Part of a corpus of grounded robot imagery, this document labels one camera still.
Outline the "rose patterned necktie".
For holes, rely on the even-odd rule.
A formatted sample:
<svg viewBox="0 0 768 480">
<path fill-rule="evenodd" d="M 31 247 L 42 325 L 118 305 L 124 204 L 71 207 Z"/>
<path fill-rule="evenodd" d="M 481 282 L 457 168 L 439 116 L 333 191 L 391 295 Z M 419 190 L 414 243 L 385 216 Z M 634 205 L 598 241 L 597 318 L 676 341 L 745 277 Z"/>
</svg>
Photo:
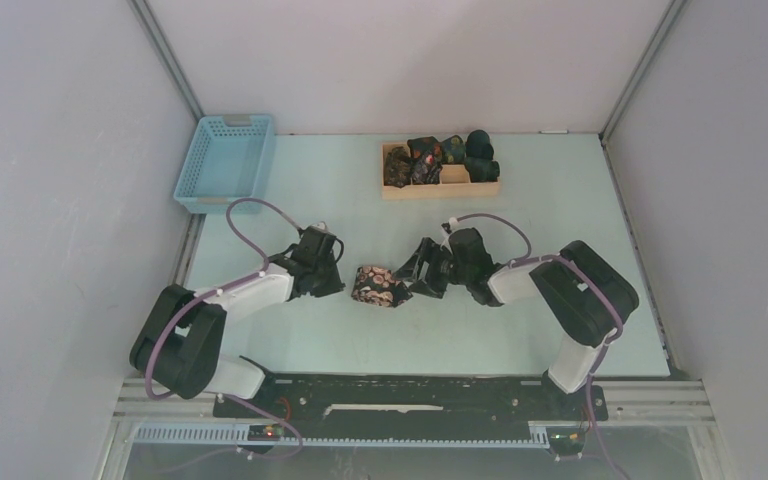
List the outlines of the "rose patterned necktie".
<svg viewBox="0 0 768 480">
<path fill-rule="evenodd" d="M 407 284 L 389 269 L 363 265 L 356 271 L 351 298 L 359 303 L 382 308 L 397 308 L 413 298 Z"/>
</svg>

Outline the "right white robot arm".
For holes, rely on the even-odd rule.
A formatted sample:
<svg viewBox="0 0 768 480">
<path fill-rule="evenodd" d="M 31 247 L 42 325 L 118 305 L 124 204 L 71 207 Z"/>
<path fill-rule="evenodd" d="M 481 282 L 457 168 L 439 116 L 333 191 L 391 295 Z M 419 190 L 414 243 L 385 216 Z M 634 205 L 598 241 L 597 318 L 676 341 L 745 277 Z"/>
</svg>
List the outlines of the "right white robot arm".
<svg viewBox="0 0 768 480">
<path fill-rule="evenodd" d="M 580 407 L 580 390 L 640 305 L 631 283 L 581 240 L 555 254 L 499 263 L 477 229 L 457 229 L 441 243 L 423 238 L 394 275 L 411 291 L 433 298 L 460 285 L 488 307 L 541 297 L 563 330 L 558 354 L 545 373 L 552 383 L 541 392 L 543 408 L 556 418 Z"/>
</svg>

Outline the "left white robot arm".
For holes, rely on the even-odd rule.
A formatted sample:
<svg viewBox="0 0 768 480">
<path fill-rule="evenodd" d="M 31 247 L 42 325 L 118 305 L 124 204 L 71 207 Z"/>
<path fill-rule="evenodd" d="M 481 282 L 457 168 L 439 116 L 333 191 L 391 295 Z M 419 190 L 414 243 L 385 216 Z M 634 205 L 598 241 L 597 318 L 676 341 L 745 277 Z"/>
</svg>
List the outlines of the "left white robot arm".
<svg viewBox="0 0 768 480">
<path fill-rule="evenodd" d="M 262 271 L 211 289 L 167 286 L 131 348 L 130 365 L 165 387 L 167 395 L 232 395 L 250 415 L 268 414 L 276 403 L 271 372 L 245 357 L 223 354 L 225 329 L 274 305 L 341 292 L 343 251 L 342 240 L 315 224 L 270 256 Z"/>
</svg>

